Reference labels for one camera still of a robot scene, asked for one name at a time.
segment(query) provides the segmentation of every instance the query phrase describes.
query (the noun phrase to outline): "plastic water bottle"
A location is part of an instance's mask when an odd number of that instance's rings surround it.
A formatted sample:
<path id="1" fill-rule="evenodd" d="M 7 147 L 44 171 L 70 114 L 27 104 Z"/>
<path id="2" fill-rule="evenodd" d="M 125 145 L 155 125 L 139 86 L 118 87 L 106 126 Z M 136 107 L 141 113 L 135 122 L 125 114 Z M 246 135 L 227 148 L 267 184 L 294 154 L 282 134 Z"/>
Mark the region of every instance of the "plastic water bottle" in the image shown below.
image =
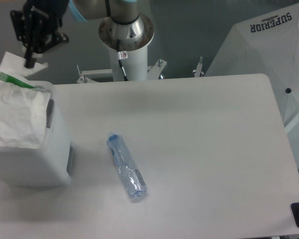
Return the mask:
<path id="1" fill-rule="evenodd" d="M 143 195 L 148 188 L 122 136 L 111 133 L 106 143 L 113 154 L 115 165 L 129 197 L 136 198 Z"/>

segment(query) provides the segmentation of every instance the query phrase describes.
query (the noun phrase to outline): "white umbrella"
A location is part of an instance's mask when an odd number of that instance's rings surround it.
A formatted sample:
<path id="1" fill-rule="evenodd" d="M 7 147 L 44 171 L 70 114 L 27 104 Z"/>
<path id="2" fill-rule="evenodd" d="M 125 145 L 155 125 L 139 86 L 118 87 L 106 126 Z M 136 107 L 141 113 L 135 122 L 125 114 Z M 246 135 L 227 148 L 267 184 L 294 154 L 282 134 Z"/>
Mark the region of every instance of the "white umbrella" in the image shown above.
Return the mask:
<path id="1" fill-rule="evenodd" d="M 284 124 L 299 112 L 299 3 L 235 24 L 206 76 L 266 74 Z M 288 133 L 299 168 L 299 123 Z"/>

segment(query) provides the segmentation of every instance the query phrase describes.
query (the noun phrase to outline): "white table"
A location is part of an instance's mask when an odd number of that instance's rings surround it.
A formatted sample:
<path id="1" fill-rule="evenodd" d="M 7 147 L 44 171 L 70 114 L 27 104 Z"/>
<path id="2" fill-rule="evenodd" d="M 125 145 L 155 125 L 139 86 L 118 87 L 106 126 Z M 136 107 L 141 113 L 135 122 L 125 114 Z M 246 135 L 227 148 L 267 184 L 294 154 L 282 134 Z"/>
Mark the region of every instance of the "white table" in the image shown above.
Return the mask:
<path id="1" fill-rule="evenodd" d="M 76 143 L 69 187 L 0 181 L 0 239 L 237 239 L 299 234 L 299 175 L 264 75 L 56 86 Z M 106 147 L 148 186 L 131 201 Z"/>

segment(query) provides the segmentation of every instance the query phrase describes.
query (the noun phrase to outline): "white tissue paper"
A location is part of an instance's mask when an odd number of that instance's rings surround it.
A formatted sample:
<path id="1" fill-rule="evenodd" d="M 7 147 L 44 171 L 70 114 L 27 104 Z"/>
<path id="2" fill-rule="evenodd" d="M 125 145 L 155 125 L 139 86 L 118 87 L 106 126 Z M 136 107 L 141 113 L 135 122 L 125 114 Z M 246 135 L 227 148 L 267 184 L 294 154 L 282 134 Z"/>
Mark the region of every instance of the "white tissue paper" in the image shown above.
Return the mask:
<path id="1" fill-rule="evenodd" d="M 39 148 L 45 137 L 50 93 L 0 84 L 0 146 Z"/>

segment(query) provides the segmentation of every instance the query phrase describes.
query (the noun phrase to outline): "metal mount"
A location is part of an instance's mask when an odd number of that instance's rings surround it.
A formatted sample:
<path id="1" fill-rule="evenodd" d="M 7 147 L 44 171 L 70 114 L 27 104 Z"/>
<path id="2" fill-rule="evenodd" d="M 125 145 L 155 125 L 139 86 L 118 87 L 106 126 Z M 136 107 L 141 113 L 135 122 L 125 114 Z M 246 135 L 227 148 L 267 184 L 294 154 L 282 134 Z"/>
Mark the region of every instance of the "metal mount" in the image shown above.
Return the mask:
<path id="1" fill-rule="evenodd" d="M 148 80 L 164 79 L 165 76 L 162 74 L 163 69 L 166 67 L 167 62 L 159 59 L 154 66 L 148 66 Z M 113 76 L 111 69 L 105 70 L 92 70 L 92 71 L 80 71 L 77 65 L 79 79 L 77 83 L 96 83 L 97 81 L 91 80 L 100 78 L 109 78 Z"/>

